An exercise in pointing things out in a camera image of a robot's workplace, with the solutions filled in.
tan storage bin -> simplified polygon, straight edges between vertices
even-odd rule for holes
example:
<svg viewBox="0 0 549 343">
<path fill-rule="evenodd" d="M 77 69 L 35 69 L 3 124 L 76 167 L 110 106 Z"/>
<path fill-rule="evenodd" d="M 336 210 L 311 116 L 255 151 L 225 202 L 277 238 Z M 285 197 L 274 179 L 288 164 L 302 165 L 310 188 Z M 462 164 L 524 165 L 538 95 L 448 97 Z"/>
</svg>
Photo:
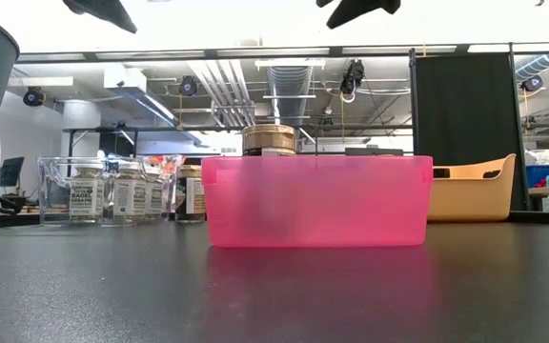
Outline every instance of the tan storage bin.
<svg viewBox="0 0 549 343">
<path fill-rule="evenodd" d="M 429 221 L 500 221 L 510 214 L 516 155 L 447 169 L 450 178 L 435 178 L 431 190 Z M 492 178 L 486 172 L 500 171 Z"/>
</svg>

